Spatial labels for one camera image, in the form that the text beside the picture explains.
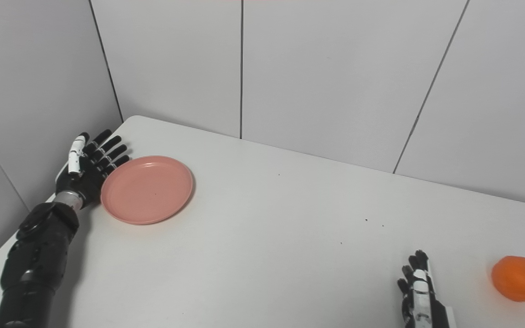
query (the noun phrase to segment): orange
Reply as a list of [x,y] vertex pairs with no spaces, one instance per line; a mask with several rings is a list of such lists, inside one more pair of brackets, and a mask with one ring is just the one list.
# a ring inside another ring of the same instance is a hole
[[503,296],[525,302],[525,257],[506,256],[494,265],[491,280]]

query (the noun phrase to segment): pink plate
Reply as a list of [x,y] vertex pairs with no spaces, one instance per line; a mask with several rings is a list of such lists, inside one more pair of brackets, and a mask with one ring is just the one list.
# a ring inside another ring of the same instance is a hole
[[164,156],[136,158],[119,166],[103,184],[100,201],[117,220],[153,224],[180,210],[194,180],[181,162]]

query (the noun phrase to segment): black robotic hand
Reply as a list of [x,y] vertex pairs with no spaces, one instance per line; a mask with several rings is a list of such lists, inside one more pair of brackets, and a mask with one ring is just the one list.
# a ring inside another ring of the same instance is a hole
[[77,193],[82,200],[82,208],[98,201],[100,189],[108,175],[129,160],[127,155],[118,158],[127,146],[120,145],[111,151],[121,142],[120,136],[112,137],[103,144],[110,135],[111,131],[107,129],[87,145],[88,133],[82,133],[75,139],[68,162],[56,178],[56,194],[63,191]]
[[437,300],[429,257],[418,250],[403,266],[404,279],[398,280],[402,291],[402,316],[406,328],[456,328],[453,310]]

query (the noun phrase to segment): robotic arm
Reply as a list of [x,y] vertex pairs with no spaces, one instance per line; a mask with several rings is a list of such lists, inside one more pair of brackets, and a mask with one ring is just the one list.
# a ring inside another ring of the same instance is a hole
[[418,250],[403,266],[405,279],[398,280],[402,297],[402,316],[406,328],[457,328],[453,310],[437,300],[429,257]]
[[91,143],[82,133],[56,177],[56,197],[37,205],[19,226],[1,276],[0,328],[46,328],[52,299],[64,277],[68,247],[78,231],[77,211],[98,201],[104,180],[129,156],[106,130]]

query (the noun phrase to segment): table surface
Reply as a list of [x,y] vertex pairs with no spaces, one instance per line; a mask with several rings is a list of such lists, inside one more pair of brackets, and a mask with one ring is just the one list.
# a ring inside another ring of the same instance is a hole
[[459,327],[525,327],[489,278],[525,256],[525,203],[139,116],[116,133],[186,164],[195,192],[151,226],[82,212],[50,327],[402,328],[416,249]]

